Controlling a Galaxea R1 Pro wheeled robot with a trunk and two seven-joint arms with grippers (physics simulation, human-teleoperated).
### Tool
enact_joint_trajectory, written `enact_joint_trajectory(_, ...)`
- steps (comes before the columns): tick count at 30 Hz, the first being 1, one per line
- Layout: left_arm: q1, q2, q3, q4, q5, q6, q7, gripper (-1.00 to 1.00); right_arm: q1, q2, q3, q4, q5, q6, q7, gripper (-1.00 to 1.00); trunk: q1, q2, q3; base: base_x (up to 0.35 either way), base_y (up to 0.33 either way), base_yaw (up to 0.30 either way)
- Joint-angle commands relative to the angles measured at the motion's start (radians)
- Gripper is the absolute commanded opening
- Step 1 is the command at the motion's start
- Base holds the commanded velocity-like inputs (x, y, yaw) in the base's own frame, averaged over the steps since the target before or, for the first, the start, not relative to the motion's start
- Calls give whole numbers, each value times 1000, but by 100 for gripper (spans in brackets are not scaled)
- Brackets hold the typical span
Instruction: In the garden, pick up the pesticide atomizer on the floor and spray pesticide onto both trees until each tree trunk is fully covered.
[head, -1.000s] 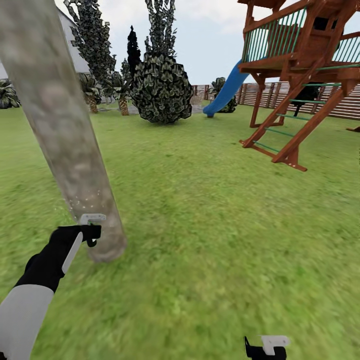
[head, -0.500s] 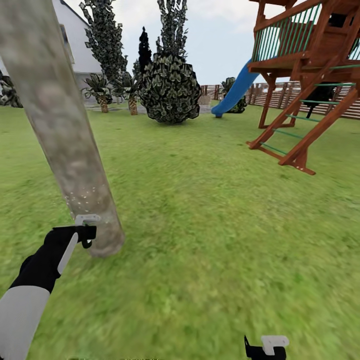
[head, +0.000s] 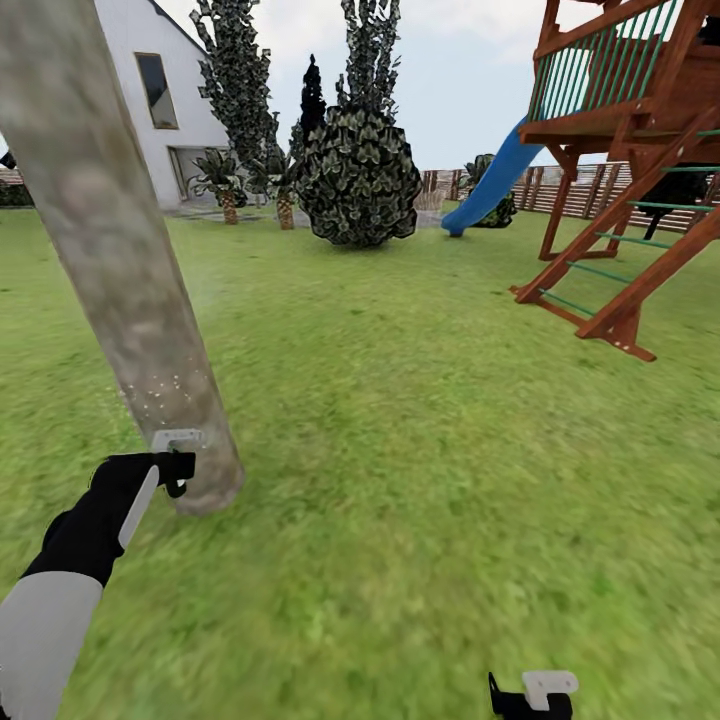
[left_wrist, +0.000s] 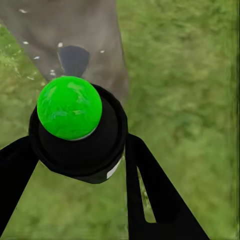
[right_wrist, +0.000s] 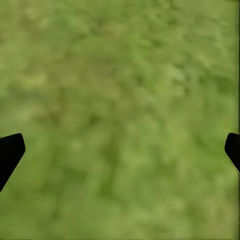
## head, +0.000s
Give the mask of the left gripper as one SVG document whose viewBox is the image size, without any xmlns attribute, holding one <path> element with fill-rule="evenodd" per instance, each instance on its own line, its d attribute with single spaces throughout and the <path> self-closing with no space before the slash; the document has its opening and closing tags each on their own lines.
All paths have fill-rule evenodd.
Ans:
<svg viewBox="0 0 720 720">
<path fill-rule="evenodd" d="M 194 475 L 195 453 L 193 452 L 159 452 L 157 457 L 162 459 L 166 465 L 164 482 L 186 480 Z"/>
</svg>

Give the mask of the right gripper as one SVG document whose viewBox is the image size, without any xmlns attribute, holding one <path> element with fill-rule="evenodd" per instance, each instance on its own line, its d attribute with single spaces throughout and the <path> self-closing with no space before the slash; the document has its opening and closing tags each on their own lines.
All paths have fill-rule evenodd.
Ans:
<svg viewBox="0 0 720 720">
<path fill-rule="evenodd" d="M 571 720 L 570 702 L 561 693 L 549 693 L 550 710 L 533 711 L 524 693 L 499 691 L 492 673 L 488 674 L 493 711 L 502 715 L 503 720 Z"/>
</svg>

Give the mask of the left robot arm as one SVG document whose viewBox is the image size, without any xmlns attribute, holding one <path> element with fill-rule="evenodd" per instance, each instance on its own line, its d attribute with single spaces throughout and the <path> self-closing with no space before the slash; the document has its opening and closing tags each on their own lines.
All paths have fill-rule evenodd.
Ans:
<svg viewBox="0 0 720 720">
<path fill-rule="evenodd" d="M 194 475 L 204 432 L 159 430 L 146 452 L 114 453 L 91 489 L 59 513 L 41 553 L 0 602 L 0 709 L 10 720 L 55 720 L 97 603 L 162 482 Z"/>
</svg>

